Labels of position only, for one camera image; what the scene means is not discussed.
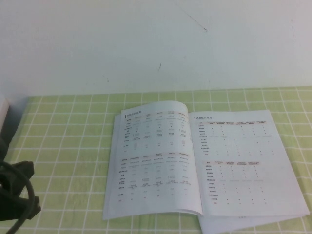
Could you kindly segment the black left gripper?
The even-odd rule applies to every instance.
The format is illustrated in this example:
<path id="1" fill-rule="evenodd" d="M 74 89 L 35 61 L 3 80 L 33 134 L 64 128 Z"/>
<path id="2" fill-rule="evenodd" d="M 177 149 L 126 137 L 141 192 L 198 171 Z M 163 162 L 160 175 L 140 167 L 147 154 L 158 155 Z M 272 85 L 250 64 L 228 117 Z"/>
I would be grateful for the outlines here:
<path id="1" fill-rule="evenodd" d="M 27 179 L 34 175 L 34 164 L 31 161 L 22 161 L 11 164 Z M 27 198 L 20 197 L 26 186 L 25 180 L 16 175 L 12 170 L 0 168 L 0 221 L 18 219 L 27 208 Z M 40 212 L 39 197 L 35 196 L 34 205 L 27 219 L 32 219 Z"/>

